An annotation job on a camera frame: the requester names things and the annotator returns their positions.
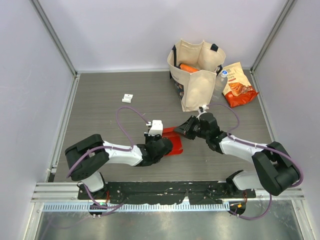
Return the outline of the left aluminium frame post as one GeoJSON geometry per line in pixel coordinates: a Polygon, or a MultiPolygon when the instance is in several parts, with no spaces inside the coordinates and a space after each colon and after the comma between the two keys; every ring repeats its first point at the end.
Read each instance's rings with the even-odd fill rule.
{"type": "Polygon", "coordinates": [[[39,0],[30,0],[29,1],[34,8],[35,12],[37,13],[39,19],[41,20],[44,28],[46,29],[47,33],[49,34],[50,38],[52,39],[55,47],[57,48],[58,52],[60,53],[62,59],[66,63],[68,69],[72,73],[73,76],[76,76],[78,74],[76,68],[74,67],[70,57],[67,54],[67,51],[63,47],[63,44],[58,37],[52,23],[50,22],[44,8],[42,7],[39,0]]]}

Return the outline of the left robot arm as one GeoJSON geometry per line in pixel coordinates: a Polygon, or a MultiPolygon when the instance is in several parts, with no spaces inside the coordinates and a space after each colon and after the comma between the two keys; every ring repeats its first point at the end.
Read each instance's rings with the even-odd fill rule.
{"type": "Polygon", "coordinates": [[[158,163],[173,150],[170,139],[161,135],[147,136],[145,143],[124,146],[104,141],[93,134],[68,147],[64,154],[69,167],[67,174],[79,183],[79,192],[100,200],[107,195],[108,187],[100,173],[105,164],[125,164],[132,167],[148,167],[158,163]]]}

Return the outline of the orange item in bag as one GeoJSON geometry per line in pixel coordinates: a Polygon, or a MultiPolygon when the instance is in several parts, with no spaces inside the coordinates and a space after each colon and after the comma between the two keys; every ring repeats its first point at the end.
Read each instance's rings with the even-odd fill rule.
{"type": "Polygon", "coordinates": [[[195,72],[198,72],[199,70],[195,67],[192,67],[192,66],[189,66],[187,64],[184,64],[184,63],[181,63],[179,66],[178,66],[179,69],[185,71],[185,72],[188,72],[190,74],[192,73],[195,73],[195,72]]]}

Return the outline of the right aluminium frame post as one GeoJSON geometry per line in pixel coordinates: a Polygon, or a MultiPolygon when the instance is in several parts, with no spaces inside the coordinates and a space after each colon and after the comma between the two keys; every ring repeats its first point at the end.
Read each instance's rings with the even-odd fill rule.
{"type": "Polygon", "coordinates": [[[263,57],[267,53],[267,50],[269,49],[270,45],[272,44],[273,40],[276,38],[278,32],[280,31],[282,25],[284,24],[285,20],[287,19],[288,15],[290,14],[291,10],[296,4],[296,0],[287,0],[281,9],[278,17],[275,20],[275,23],[273,24],[271,31],[269,32],[266,40],[264,41],[256,59],[254,60],[250,72],[254,74],[254,72],[257,70],[259,64],[261,63],[263,57]]]}

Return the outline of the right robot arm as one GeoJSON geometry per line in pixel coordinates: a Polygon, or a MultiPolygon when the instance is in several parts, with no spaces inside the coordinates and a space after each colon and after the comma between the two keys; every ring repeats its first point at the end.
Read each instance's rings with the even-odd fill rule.
{"type": "Polygon", "coordinates": [[[230,197],[236,198],[249,189],[264,189],[278,196],[302,180],[298,167],[279,142],[259,144],[237,138],[222,131],[212,113],[192,115],[175,127],[174,132],[189,140],[204,139],[212,151],[253,164],[254,171],[239,170],[227,178],[225,190],[230,197]]]}

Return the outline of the orange chips bag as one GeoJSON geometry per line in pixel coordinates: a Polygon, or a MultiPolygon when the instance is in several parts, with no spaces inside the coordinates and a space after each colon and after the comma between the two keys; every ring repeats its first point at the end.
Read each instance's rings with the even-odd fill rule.
{"type": "Polygon", "coordinates": [[[243,106],[253,101],[259,94],[245,75],[240,62],[225,66],[227,82],[222,91],[231,108],[243,106]]]}

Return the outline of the beige canvas tote bag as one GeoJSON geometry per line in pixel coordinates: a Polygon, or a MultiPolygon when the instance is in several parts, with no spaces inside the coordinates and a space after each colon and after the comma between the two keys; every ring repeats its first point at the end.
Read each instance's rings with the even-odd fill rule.
{"type": "Polygon", "coordinates": [[[184,112],[197,111],[200,106],[210,103],[216,77],[222,71],[225,59],[225,52],[215,43],[192,44],[181,39],[172,47],[167,63],[184,112]],[[180,64],[198,71],[188,73],[179,69],[180,64]]]}

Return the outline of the clear plastic water bottle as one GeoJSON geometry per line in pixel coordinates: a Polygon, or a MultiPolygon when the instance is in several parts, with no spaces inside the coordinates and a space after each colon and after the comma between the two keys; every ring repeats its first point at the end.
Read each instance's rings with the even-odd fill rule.
{"type": "Polygon", "coordinates": [[[223,90],[225,89],[228,81],[227,75],[228,72],[226,70],[222,70],[215,78],[214,90],[211,97],[212,100],[218,100],[222,96],[223,90]]]}

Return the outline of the aluminium frame post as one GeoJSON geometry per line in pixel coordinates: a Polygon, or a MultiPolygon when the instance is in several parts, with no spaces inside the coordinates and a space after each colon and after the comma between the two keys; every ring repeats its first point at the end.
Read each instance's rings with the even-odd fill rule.
{"type": "Polygon", "coordinates": [[[37,13],[39,19],[41,20],[44,28],[46,29],[47,33],[49,34],[50,38],[52,39],[55,47],[57,48],[58,52],[60,53],[62,59],[66,63],[68,69],[72,73],[73,76],[76,76],[78,74],[76,68],[74,67],[70,57],[67,54],[67,51],[63,47],[63,44],[58,37],[52,23],[50,22],[44,8],[42,7],[39,0],[30,0],[29,1],[34,8],[35,12],[37,13]]]}
{"type": "Polygon", "coordinates": [[[291,10],[296,4],[296,0],[287,0],[281,9],[278,17],[275,20],[275,23],[273,24],[271,31],[269,32],[266,40],[264,41],[256,59],[254,60],[250,72],[254,74],[254,72],[257,70],[259,64],[261,63],[263,57],[267,53],[267,50],[269,49],[270,45],[272,44],[273,40],[276,38],[278,32],[280,31],[282,25],[284,24],[285,20],[287,19],[288,15],[290,14],[291,10]]]}

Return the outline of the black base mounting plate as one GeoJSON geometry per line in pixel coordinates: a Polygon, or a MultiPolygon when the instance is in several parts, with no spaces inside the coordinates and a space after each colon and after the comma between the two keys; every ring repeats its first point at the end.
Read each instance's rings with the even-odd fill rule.
{"type": "Polygon", "coordinates": [[[205,205],[221,204],[223,199],[253,199],[256,192],[219,181],[109,181],[91,195],[116,205],[179,205],[186,197],[192,205],[205,205]]]}

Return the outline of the small white plastic bracket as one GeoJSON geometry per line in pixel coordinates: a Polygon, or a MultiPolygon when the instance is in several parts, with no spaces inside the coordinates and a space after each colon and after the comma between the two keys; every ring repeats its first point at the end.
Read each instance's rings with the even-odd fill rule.
{"type": "Polygon", "coordinates": [[[128,103],[130,104],[132,102],[133,99],[133,95],[132,94],[124,94],[123,98],[122,98],[122,102],[123,103],[128,103]]]}

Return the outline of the red cardboard paper box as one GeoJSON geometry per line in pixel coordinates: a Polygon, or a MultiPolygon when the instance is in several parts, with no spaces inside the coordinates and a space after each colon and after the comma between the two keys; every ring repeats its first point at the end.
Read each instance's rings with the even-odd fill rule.
{"type": "Polygon", "coordinates": [[[178,133],[174,132],[175,127],[164,128],[162,136],[168,138],[172,142],[172,151],[165,156],[175,156],[180,155],[183,152],[183,145],[181,142],[181,137],[178,133]]]}

